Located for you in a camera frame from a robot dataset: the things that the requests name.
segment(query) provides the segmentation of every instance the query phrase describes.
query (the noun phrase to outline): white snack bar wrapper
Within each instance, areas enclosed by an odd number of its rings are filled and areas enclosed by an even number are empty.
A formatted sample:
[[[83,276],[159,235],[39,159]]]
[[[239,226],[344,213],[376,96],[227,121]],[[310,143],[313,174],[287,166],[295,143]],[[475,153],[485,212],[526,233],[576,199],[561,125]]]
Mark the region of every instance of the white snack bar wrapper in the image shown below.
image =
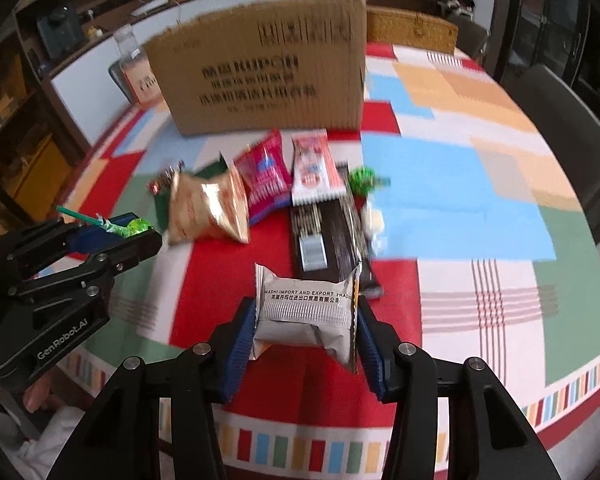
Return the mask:
[[[340,173],[331,156],[326,132],[295,134],[293,205],[333,200],[346,195]]]
[[[318,346],[356,373],[362,264],[339,283],[279,278],[256,264],[256,331],[250,359],[272,344]]]

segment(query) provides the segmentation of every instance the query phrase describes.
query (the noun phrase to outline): silver snack packet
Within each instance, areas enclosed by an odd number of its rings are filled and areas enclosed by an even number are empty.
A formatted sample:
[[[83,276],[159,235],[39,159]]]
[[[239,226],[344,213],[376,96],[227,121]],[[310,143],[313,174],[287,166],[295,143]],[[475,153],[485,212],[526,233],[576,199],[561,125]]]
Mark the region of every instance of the silver snack packet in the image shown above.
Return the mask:
[[[356,373],[358,265],[339,283],[279,278],[256,264],[256,331],[251,359],[272,344],[318,346]]]

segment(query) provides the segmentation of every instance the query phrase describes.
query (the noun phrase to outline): wicker basket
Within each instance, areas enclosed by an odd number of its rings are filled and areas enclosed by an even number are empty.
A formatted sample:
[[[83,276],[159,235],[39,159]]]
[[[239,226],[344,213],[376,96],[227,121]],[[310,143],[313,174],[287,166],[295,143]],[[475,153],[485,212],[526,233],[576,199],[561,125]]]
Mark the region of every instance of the wicker basket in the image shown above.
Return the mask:
[[[458,28],[442,18],[388,7],[366,6],[366,40],[453,54]]]

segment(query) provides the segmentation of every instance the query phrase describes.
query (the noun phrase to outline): green straw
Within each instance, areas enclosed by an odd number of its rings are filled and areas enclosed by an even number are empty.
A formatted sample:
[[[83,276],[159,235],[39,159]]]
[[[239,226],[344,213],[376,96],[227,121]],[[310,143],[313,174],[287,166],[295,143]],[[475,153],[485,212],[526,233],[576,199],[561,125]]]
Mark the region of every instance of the green straw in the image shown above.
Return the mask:
[[[89,224],[93,224],[93,225],[102,227],[102,222],[100,220],[98,220],[97,218],[92,218],[90,216],[83,215],[83,214],[77,213],[75,211],[71,211],[70,209],[62,207],[61,205],[56,206],[56,211],[59,211],[61,213],[64,213],[65,215],[69,215],[74,218],[77,218],[78,220],[83,220]]]

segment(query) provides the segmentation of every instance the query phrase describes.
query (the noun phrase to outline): checkered tablecloth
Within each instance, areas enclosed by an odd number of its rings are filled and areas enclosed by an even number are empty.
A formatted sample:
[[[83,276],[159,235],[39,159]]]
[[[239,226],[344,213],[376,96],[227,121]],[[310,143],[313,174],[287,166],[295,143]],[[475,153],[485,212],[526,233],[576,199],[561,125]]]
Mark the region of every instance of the checkered tablecloth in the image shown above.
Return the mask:
[[[472,60],[379,44],[367,54],[361,131],[328,136],[336,160],[392,180],[372,197],[386,225],[373,261],[386,294],[373,310],[433,357],[483,357],[552,446],[600,405],[600,261],[573,189],[533,124]],[[179,159],[198,168],[218,153],[232,160],[264,134],[182,137],[164,104],[132,108],[65,205],[155,223],[146,184],[160,168]],[[254,226],[246,246],[164,244],[117,278],[110,323],[61,367],[95,395],[129,355],[151,362],[206,340],[253,294],[256,262],[292,275],[288,211]],[[224,461],[247,478],[379,478],[393,418],[364,374],[319,349],[282,346],[250,363],[235,400],[216,410]],[[169,440],[167,399],[160,420]],[[447,433],[440,400],[441,475]]]

